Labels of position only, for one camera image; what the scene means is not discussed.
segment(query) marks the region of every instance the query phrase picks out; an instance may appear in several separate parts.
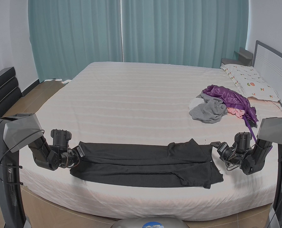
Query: pillow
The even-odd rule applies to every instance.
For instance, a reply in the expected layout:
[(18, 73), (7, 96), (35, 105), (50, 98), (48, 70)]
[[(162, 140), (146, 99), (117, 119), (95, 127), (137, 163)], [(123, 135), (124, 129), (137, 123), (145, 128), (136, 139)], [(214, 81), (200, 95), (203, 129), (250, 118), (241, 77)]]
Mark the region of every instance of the pillow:
[(259, 100), (279, 101), (276, 91), (263, 80), (252, 66), (225, 64), (222, 68), (235, 83), (244, 97), (254, 97)]

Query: fitted sheet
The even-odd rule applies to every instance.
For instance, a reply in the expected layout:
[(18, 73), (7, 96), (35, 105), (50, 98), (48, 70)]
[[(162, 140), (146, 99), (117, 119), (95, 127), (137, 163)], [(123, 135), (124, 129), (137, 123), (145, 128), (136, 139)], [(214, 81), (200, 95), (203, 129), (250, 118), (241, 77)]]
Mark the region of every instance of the fitted sheet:
[[(169, 64), (91, 63), (60, 89), (36, 113), (48, 144), (51, 129), (72, 133), (79, 141), (168, 145), (193, 138), (198, 144), (234, 142), (248, 132), (244, 120), (228, 114), (215, 124), (192, 120), (189, 102), (208, 85), (238, 92), (222, 69)], [(282, 117), (278, 103), (250, 99), (257, 117)], [(21, 181), (37, 195), (61, 206), (113, 218), (170, 216), (183, 220), (212, 220), (272, 203), (277, 180), (277, 145), (264, 168), (246, 176), (226, 171), (213, 148), (212, 157), (224, 181), (203, 187), (145, 188), (84, 181), (67, 169), (39, 168), (29, 148), (20, 150)]]

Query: round blue sticker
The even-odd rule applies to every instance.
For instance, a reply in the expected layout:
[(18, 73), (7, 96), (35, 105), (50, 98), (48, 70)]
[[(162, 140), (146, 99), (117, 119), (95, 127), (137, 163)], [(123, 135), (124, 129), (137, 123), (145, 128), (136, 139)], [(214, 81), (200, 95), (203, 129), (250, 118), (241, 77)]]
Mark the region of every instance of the round blue sticker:
[(146, 223), (144, 226), (142, 226), (142, 228), (164, 228), (164, 226), (159, 222), (154, 221)]

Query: pink cloth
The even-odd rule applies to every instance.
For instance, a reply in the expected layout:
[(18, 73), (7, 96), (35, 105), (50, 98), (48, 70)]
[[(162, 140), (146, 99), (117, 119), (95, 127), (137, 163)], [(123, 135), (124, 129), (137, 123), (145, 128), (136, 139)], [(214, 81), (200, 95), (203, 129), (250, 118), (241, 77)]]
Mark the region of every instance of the pink cloth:
[(245, 110), (239, 110), (232, 107), (228, 107), (227, 112), (236, 115), (239, 118), (242, 118), (242, 116), (245, 114)]

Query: teal curtain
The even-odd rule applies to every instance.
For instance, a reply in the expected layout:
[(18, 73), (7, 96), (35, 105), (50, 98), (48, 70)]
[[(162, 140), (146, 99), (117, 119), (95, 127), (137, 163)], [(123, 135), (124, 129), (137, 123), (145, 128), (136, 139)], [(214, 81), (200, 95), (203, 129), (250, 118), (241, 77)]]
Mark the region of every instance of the teal curtain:
[(28, 0), (28, 19), (40, 82), (123, 60), (120, 0)]
[(245, 48), (248, 0), (122, 0), (125, 62), (219, 68)]

